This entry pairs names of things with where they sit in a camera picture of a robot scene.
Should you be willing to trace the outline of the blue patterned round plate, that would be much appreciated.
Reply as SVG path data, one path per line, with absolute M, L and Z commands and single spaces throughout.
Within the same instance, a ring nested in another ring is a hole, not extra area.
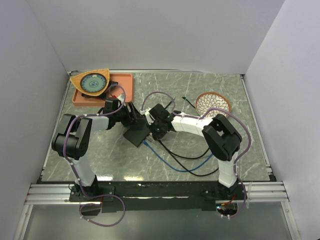
M 97 93 L 107 86 L 107 79 L 100 73 L 89 73 L 80 81 L 81 88 L 88 93 Z

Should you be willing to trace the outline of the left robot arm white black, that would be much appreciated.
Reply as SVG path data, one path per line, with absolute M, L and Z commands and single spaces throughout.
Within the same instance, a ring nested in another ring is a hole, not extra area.
M 150 134 L 145 116 L 132 102 L 126 105 L 116 97 L 108 97 L 96 114 L 64 114 L 55 131 L 52 150 L 68 162 L 74 175 L 75 191 L 87 201 L 94 201 L 100 193 L 97 176 L 86 158 L 91 133 L 110 130 L 116 123 L 127 128 L 123 136 L 136 147 Z

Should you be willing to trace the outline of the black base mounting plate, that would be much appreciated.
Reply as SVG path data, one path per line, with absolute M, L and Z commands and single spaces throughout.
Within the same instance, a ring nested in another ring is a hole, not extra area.
M 103 213 L 158 210 L 215 211 L 218 205 L 274 201 L 282 186 L 276 182 L 243 182 L 233 194 L 224 194 L 217 181 L 98 181 L 99 195 L 86 198 L 70 189 L 72 203 L 94 203 Z

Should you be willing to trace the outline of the salmon pink tray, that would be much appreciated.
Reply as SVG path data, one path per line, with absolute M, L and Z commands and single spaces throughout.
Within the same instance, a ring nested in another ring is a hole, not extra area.
M 125 102 L 134 100 L 134 80 L 131 73 L 111 73 L 110 80 L 117 82 L 124 88 L 126 99 Z M 75 107 L 104 107 L 105 101 L 97 97 L 85 98 L 77 89 L 74 91 L 72 103 Z

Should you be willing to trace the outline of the aluminium rail frame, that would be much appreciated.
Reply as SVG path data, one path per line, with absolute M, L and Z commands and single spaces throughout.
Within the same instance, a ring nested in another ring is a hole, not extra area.
M 285 186 L 270 181 L 272 169 L 240 74 L 174 71 L 138 71 L 133 74 L 133 101 L 137 108 L 166 105 L 194 115 L 190 106 L 205 92 L 226 97 L 233 121 L 243 136 L 246 154 L 238 161 L 248 200 L 235 217 L 222 218 L 215 211 L 132 210 L 102 213 L 97 224 L 80 218 L 79 205 L 67 201 L 72 173 L 52 150 L 47 152 L 42 187 L 32 187 L 22 212 L 19 238 L 23 240 L 290 240 L 295 223 Z M 108 132 L 90 138 L 89 161 L 103 181 L 183 181 L 196 177 L 180 173 L 166 149 L 187 157 L 205 154 L 204 139 L 189 133 L 169 133 L 161 143 L 135 147 L 124 139 L 117 124 Z

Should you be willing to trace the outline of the flower patterned brown bowl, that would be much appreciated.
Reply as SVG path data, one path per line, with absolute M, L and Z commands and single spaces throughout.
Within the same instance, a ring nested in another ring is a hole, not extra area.
M 231 111 L 229 101 L 219 93 L 204 92 L 197 97 L 195 109 L 200 116 L 204 115 L 211 108 L 219 108 L 227 112 Z

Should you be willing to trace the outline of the black network switch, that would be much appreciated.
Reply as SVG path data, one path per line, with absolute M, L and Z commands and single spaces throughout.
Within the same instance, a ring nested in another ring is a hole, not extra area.
M 128 140 L 135 147 L 139 147 L 142 142 L 151 133 L 149 124 L 146 119 L 140 119 L 131 125 L 123 134 L 124 138 Z

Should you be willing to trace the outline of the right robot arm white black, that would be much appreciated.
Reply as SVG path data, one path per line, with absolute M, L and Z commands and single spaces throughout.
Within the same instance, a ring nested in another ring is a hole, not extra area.
M 251 139 L 247 127 L 232 113 L 221 108 L 211 108 L 203 116 L 183 112 L 168 112 L 162 105 L 141 111 L 147 120 L 152 137 L 160 141 L 167 132 L 186 132 L 203 137 L 213 156 L 218 160 L 218 193 L 223 199 L 236 194 L 239 185 L 237 162 L 247 152 L 239 153 L 243 138 L 229 121 L 234 119 Z

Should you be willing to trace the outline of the black dish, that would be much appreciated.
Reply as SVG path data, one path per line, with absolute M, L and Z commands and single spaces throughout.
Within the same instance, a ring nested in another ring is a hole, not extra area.
M 84 97 L 84 98 L 97 98 L 97 99 L 101 99 L 101 100 L 105 100 L 106 97 L 107 97 L 107 92 L 112 89 L 113 87 L 117 86 L 119 83 L 117 81 L 110 81 L 106 90 L 100 94 L 100 95 L 97 95 L 97 96 L 92 96 L 92 95 L 87 95 L 87 94 L 84 94 L 84 93 L 81 93 L 81 96 Z

